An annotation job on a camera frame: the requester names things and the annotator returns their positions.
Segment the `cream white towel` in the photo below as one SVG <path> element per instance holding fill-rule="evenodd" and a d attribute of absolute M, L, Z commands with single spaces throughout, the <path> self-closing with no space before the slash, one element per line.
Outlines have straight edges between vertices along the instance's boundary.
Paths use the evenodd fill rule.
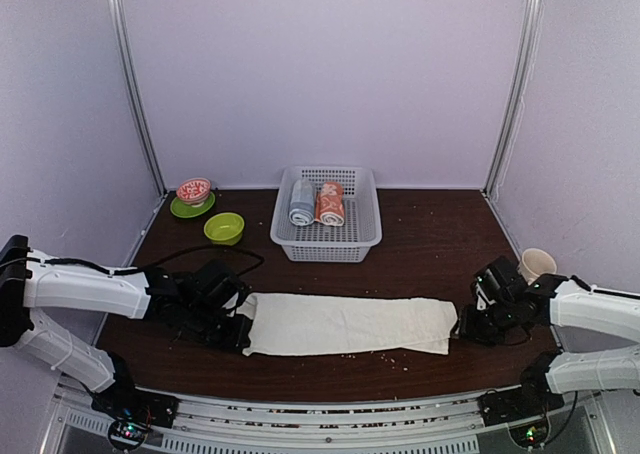
<path fill-rule="evenodd" d="M 251 322 L 243 354 L 321 356 L 408 349 L 449 353 L 458 314 L 429 298 L 370 299 L 252 293 L 237 313 Z"/>

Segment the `white perforated plastic basket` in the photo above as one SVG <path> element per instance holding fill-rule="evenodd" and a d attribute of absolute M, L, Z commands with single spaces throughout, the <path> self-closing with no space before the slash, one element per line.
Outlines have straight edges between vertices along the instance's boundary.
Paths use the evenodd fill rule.
<path fill-rule="evenodd" d="M 296 181 L 306 179 L 319 190 L 327 181 L 344 189 L 345 223 L 296 226 L 289 206 Z M 284 169 L 272 216 L 271 240 L 294 262 L 359 263 L 382 240 L 376 183 L 365 167 L 292 166 Z"/>

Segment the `orange bunny pattern towel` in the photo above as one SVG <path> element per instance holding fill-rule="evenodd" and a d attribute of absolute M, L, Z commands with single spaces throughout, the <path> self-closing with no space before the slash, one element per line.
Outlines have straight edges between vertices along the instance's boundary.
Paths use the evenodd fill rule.
<path fill-rule="evenodd" d="M 315 220 L 325 226 L 341 227 L 345 223 L 344 189 L 335 181 L 325 182 L 316 196 Z"/>

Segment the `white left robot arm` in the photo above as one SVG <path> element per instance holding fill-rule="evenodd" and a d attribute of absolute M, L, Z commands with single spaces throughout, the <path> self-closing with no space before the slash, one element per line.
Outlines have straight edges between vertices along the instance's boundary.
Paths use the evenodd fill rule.
<path fill-rule="evenodd" d="M 79 381 L 123 418 L 144 407 L 126 362 L 54 322 L 47 307 L 163 322 L 214 349 L 250 345 L 251 320 L 240 313 L 249 288 L 223 262 L 171 273 L 161 261 L 143 267 L 105 267 L 47 255 L 27 237 L 12 236 L 1 250 L 1 345 L 28 353 Z"/>

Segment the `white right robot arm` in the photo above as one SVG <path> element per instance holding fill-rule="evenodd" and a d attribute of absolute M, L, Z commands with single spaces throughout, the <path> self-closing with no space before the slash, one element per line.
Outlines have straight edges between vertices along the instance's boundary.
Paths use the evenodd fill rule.
<path fill-rule="evenodd" d="M 475 302 L 459 315 L 455 333 L 485 346 L 535 326 L 589 329 L 631 341 L 629 347 L 540 354 L 521 374 L 512 404 L 535 414 L 551 398 L 575 391 L 639 390 L 639 295 L 589 285 L 579 277 L 544 273 L 531 282 L 500 256 L 474 275 Z"/>

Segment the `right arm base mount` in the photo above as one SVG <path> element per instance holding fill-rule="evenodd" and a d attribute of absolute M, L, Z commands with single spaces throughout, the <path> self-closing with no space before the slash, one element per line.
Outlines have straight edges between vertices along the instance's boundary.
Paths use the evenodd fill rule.
<path fill-rule="evenodd" d="M 502 391 L 488 390 L 478 398 L 478 407 L 486 427 L 507 424 L 511 440 L 532 451 L 543 448 L 551 439 L 549 414 L 565 405 L 562 394 L 553 393 L 546 374 L 559 351 L 539 355 L 520 376 L 520 385 Z"/>

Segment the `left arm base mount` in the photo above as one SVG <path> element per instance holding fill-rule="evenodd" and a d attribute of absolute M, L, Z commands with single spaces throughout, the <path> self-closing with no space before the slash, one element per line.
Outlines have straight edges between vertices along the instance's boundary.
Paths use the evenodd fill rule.
<path fill-rule="evenodd" d="M 97 393 L 88 391 L 91 407 L 111 419 L 107 440 L 122 453 L 131 453 L 147 440 L 153 427 L 171 428 L 179 407 L 175 396 L 140 390 L 135 386 L 123 358 L 109 353 L 114 366 L 114 383 Z"/>

